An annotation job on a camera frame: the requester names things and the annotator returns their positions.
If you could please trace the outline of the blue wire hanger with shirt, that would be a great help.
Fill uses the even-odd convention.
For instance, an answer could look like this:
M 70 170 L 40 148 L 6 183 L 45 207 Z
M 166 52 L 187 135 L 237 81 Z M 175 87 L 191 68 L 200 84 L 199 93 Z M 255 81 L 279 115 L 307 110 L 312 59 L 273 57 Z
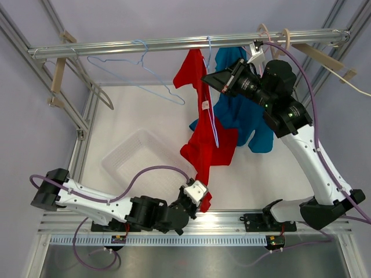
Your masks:
M 208 57 L 205 58 L 203 61 L 204 61 L 205 67 L 206 67 L 206 72 L 207 72 L 207 74 L 209 74 L 210 73 L 211 51 L 212 51 L 212 44 L 211 44 L 210 36 L 207 36 L 206 40 L 208 42 L 209 54 L 208 54 Z M 209 97 L 210 97 L 210 115 L 209 115 L 210 116 L 210 122 L 211 122 L 211 125 L 212 125 L 213 136 L 214 136 L 214 141 L 215 141 L 215 144 L 216 144 L 216 148 L 219 148 L 219 146 L 220 146 L 219 136 L 218 136 L 217 127 L 216 127 L 216 117 L 215 117 L 215 114 L 214 114 L 214 103 L 213 103 L 213 96 L 212 96 L 212 88 L 210 86 L 209 86 Z

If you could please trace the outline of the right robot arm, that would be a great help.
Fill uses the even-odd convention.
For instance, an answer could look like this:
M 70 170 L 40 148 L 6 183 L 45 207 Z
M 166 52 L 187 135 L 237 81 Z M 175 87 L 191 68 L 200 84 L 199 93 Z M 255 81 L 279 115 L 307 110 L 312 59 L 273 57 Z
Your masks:
M 222 95 L 243 96 L 263 108 L 263 119 L 288 147 L 307 177 L 313 197 L 279 199 L 263 209 L 262 223 L 275 230 L 283 222 L 304 222 L 321 230 L 366 199 L 364 192 L 344 181 L 319 142 L 306 108 L 293 96 L 296 75 L 289 63 L 271 60 L 262 76 L 243 58 L 201 80 Z

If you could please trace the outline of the red t shirt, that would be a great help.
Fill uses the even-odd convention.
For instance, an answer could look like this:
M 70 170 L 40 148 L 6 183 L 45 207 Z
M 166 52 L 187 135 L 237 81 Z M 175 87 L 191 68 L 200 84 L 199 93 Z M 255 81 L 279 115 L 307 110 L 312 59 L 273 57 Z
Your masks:
M 237 129 L 225 129 L 213 114 L 209 86 L 201 78 L 207 74 L 204 57 L 199 49 L 191 49 L 173 79 L 175 88 L 191 85 L 197 92 L 198 121 L 188 143 L 180 154 L 197 171 L 195 179 L 209 183 L 212 166 L 228 166 L 238 141 Z

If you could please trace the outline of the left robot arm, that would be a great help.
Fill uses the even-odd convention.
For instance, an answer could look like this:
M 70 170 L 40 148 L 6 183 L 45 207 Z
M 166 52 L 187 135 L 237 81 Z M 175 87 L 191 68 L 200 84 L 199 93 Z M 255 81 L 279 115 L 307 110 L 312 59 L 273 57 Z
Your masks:
M 140 231 L 158 230 L 162 233 L 175 231 L 183 234 L 190 219 L 196 219 L 197 211 L 208 193 L 200 181 L 187 178 L 179 189 L 177 199 L 168 204 L 165 200 L 149 196 L 128 197 L 128 190 L 119 196 L 88 188 L 70 177 L 66 169 L 54 169 L 45 176 L 33 174 L 42 180 L 31 205 L 45 210 L 69 209 L 90 218 L 95 224 L 118 231 L 124 224 Z

